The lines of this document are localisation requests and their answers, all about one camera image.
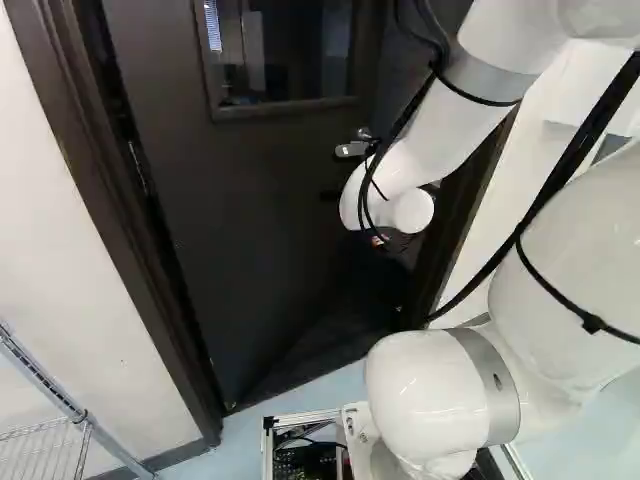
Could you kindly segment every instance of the dark door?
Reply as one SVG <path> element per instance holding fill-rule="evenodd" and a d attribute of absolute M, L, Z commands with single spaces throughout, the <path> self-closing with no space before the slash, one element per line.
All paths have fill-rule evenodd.
<path fill-rule="evenodd" d="M 349 261 L 334 147 L 367 124 L 386 2 L 104 0 L 141 156 L 225 403 Z"/>

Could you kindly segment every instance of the window glass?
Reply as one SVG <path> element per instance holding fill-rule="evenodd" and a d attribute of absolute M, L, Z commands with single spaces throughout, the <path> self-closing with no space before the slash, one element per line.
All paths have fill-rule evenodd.
<path fill-rule="evenodd" d="M 349 94 L 350 0 L 205 0 L 220 106 Z"/>

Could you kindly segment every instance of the floor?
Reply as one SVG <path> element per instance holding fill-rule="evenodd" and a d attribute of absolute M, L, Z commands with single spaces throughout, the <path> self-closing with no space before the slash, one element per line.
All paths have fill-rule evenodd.
<path fill-rule="evenodd" d="M 215 451 L 170 467 L 162 480 L 260 480 L 262 417 L 336 408 L 366 399 L 359 361 L 232 415 Z M 531 478 L 631 480 L 640 469 L 640 369 L 609 385 L 574 421 L 525 443 L 518 453 Z M 517 480 L 499 447 L 492 447 L 505 480 Z"/>
<path fill-rule="evenodd" d="M 228 417 L 216 450 L 163 470 L 162 480 L 260 480 L 262 417 L 338 408 L 364 399 L 361 360 Z"/>

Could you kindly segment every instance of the wall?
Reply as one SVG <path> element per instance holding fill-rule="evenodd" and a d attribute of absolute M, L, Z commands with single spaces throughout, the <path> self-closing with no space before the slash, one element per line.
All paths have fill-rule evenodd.
<path fill-rule="evenodd" d="M 460 291 L 513 231 L 578 125 L 628 55 L 629 51 L 622 48 L 571 41 L 527 92 L 440 304 Z M 631 135 L 638 106 L 640 88 L 636 85 L 607 131 Z M 578 174 L 591 164 L 601 141 Z M 433 325 L 458 325 L 486 312 L 488 291 L 486 281 Z"/>
<path fill-rule="evenodd" d="M 0 3 L 0 316 L 130 451 L 200 437 L 65 165 Z M 59 414 L 0 357 L 0 431 Z M 87 475 L 118 463 L 89 452 Z"/>

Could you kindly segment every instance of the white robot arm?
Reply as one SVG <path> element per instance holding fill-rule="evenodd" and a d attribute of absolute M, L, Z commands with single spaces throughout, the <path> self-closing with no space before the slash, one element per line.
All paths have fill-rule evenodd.
<path fill-rule="evenodd" d="M 631 0 L 476 0 L 443 72 L 454 89 L 433 84 L 375 172 L 389 201 L 369 189 L 374 222 L 424 228 L 429 218 L 420 223 L 416 210 L 433 205 L 417 187 L 454 171 L 510 110 L 455 89 L 488 103 L 517 100 L 570 37 L 628 41 L 639 32 L 640 4 Z M 364 173 L 361 165 L 340 202 L 350 229 L 360 228 Z M 399 333 L 371 350 L 372 417 L 407 478 L 461 478 L 478 448 L 556 427 L 640 365 L 639 185 L 634 143 L 538 213 L 492 281 L 488 323 Z M 606 328 L 590 331 L 578 308 Z"/>
<path fill-rule="evenodd" d="M 636 46 L 640 4 L 633 0 L 476 0 L 441 72 L 410 125 L 384 156 L 370 186 L 374 224 L 406 233 L 431 220 L 431 197 L 418 189 L 456 170 L 521 99 L 570 38 Z M 484 103 L 460 95 L 465 92 Z M 362 163 L 340 199 L 346 228 L 360 229 Z"/>

